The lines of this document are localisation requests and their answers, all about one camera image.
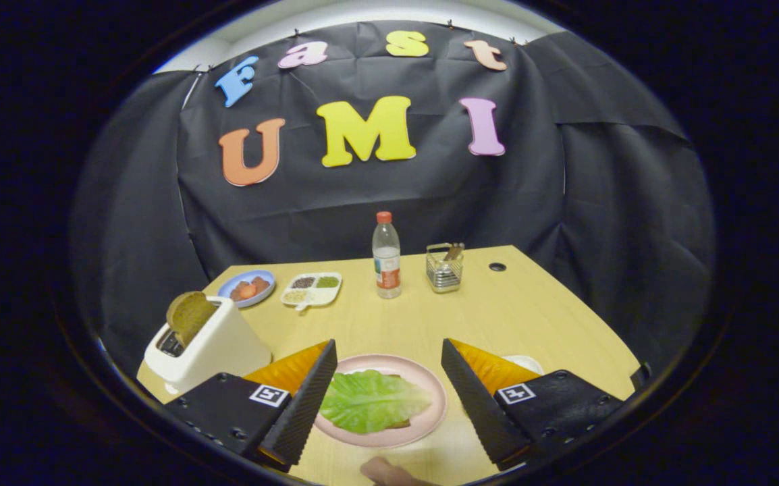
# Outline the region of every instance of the human hand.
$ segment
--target human hand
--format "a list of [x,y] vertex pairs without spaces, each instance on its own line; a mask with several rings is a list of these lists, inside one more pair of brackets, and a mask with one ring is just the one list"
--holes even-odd
[[438,486],[411,476],[408,471],[390,464],[380,456],[359,466],[359,472],[374,481],[376,486]]

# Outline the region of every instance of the orange letter u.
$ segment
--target orange letter u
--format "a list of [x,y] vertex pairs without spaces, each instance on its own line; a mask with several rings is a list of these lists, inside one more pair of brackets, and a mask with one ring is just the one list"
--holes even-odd
[[245,166],[244,147],[248,129],[233,130],[219,139],[222,146],[222,172],[227,182],[235,186],[248,186],[266,181],[279,165],[279,129],[284,119],[270,119],[255,128],[263,135],[263,158],[257,167]]

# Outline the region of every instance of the wooden table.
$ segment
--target wooden table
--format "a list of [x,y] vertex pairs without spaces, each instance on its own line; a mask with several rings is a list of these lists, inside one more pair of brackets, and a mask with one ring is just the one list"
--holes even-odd
[[[506,270],[492,271],[492,262],[505,264]],[[243,308],[242,316],[274,358],[334,338],[338,360],[382,353],[420,363],[441,379],[449,399],[446,418],[435,431],[394,449],[346,445],[312,428],[300,464],[290,471],[307,481],[371,484],[360,475],[359,466],[376,455],[433,483],[467,483],[498,472],[441,367],[444,338],[498,356],[526,354],[540,362],[545,373],[568,369],[622,400],[633,392],[630,375],[639,362],[629,348],[608,324],[515,246],[464,251],[461,288],[446,294],[432,292],[422,254],[402,256],[402,295],[390,300],[377,296],[372,259],[236,265],[204,292],[215,295],[231,277],[256,269],[272,271],[279,288],[266,301]],[[281,289],[292,277],[316,271],[342,274],[333,304],[300,314],[279,301]],[[145,363],[137,379],[162,403],[176,397],[165,391],[161,378]]]

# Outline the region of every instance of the utensil holder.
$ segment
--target utensil holder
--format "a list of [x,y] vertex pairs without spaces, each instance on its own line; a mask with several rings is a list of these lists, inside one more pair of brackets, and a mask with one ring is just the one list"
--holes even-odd
[[[457,255],[452,259],[446,259],[453,248],[457,249]],[[461,286],[463,248],[463,245],[454,246],[450,243],[426,246],[426,275],[429,277],[432,290],[442,294],[458,290]]]

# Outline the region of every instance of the lettuce leaf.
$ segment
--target lettuce leaf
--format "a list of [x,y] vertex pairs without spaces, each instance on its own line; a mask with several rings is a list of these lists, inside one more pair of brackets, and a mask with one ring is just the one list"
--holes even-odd
[[429,392],[398,376],[374,369],[335,373],[321,415],[352,433],[377,433],[429,408]]

